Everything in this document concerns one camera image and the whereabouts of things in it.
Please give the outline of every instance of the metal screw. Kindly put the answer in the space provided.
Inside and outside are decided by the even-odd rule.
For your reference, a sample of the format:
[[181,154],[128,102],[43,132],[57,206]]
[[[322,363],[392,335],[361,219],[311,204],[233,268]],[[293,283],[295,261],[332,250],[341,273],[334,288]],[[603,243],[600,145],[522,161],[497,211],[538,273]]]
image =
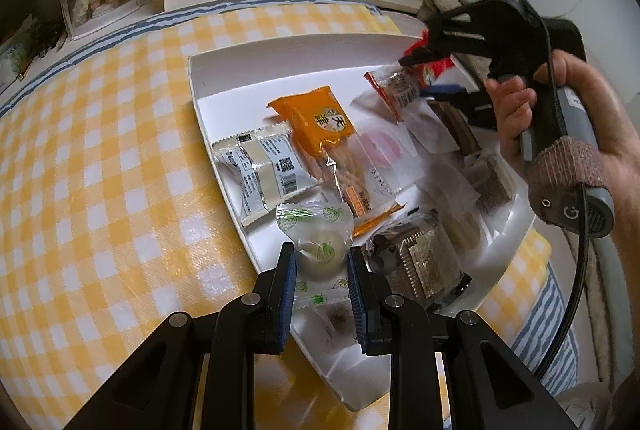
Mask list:
[[174,313],[169,316],[169,325],[171,325],[172,327],[182,327],[188,321],[189,319],[184,313]]
[[258,293],[245,293],[242,295],[242,303],[244,305],[256,305],[262,298]]
[[400,295],[389,295],[385,298],[385,304],[389,307],[402,307],[404,304],[404,298]]
[[467,325],[475,325],[480,321],[478,315],[473,311],[462,311],[460,313],[460,319],[462,320],[463,324]]

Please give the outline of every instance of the black cable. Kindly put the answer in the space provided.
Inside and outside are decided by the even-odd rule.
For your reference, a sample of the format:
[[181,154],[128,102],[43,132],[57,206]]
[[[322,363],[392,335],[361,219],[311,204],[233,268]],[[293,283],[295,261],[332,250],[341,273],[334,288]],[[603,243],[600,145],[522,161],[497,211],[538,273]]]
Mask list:
[[544,19],[533,9],[531,5],[527,6],[527,9],[536,17],[542,26],[542,30],[545,33],[546,41],[546,74],[551,86],[553,102],[554,102],[554,119],[558,126],[560,136],[566,136],[566,123],[564,122],[564,116],[562,115],[562,109],[560,107],[560,100],[558,99],[558,84],[556,84],[556,72],[554,71],[554,58],[553,48],[551,46],[551,35],[549,29],[546,27]]
[[566,310],[564,311],[564,316],[556,331],[556,335],[535,371],[535,377],[539,381],[542,380],[549,366],[551,366],[569,332],[569,328],[571,328],[571,323],[574,321],[575,312],[578,310],[578,303],[580,302],[580,296],[582,296],[582,290],[584,289],[584,279],[587,274],[587,256],[589,253],[589,211],[587,209],[587,195],[584,191],[584,185],[577,187],[577,195],[578,258],[575,265],[574,285],[571,288],[569,301],[566,304]]

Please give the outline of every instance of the human hand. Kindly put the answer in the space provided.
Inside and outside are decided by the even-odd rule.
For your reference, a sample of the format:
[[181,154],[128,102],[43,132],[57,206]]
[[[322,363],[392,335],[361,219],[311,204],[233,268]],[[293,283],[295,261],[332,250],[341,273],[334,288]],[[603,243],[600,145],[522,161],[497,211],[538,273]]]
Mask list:
[[[633,197],[640,180],[640,139],[633,123],[615,91],[604,77],[585,61],[564,51],[553,51],[556,84],[571,85],[585,106],[598,141],[605,180],[616,205],[616,216],[634,200],[637,209],[640,197]],[[546,64],[538,68],[534,79],[548,83]],[[488,80],[485,84],[494,102],[498,123],[500,152],[513,168],[523,174],[519,135],[531,124],[530,108],[536,103],[533,89],[524,89],[521,78],[514,77],[503,84]]]
[[531,107],[536,105],[538,99],[536,91],[525,88],[519,76],[514,76],[501,84],[489,79],[485,81],[484,87],[494,102],[500,153],[507,163],[524,177],[519,137],[531,125]]

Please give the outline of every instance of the qr code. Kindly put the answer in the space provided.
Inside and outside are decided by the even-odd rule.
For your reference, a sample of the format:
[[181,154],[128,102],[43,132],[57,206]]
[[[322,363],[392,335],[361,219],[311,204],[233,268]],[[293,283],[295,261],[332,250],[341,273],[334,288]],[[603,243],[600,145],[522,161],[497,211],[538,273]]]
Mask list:
[[293,163],[290,157],[280,159],[279,163],[281,172],[291,172],[293,170]]

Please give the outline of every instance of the finger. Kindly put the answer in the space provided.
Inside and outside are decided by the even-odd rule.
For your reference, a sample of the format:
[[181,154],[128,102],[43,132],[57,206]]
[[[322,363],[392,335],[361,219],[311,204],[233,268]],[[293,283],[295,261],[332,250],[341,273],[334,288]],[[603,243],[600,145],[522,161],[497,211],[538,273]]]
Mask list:
[[489,94],[489,96],[493,96],[496,93],[499,85],[500,84],[493,78],[487,78],[484,81],[484,88],[486,89],[486,92]]
[[503,143],[503,141],[506,142],[507,140],[517,140],[518,136],[530,127],[531,118],[531,107],[529,102],[526,102],[498,124],[500,143]]
[[[559,86],[569,84],[578,92],[589,113],[598,142],[637,137],[616,92],[594,67],[561,50],[553,51],[552,60],[556,83]],[[548,82],[546,64],[538,68],[534,78],[542,83]]]
[[520,155],[520,140],[511,138],[500,138],[500,154],[513,169],[520,173],[522,158]]
[[487,80],[484,83],[484,87],[492,99],[492,102],[495,104],[504,96],[508,94],[513,94],[514,92],[518,92],[519,90],[524,89],[524,82],[522,78],[519,76],[514,76],[510,78],[506,82],[498,83],[496,80]]
[[500,100],[497,110],[495,111],[495,116],[498,120],[507,118],[516,112],[524,103],[529,103],[530,106],[535,105],[536,99],[537,95],[533,89],[522,89],[519,92],[509,94]]

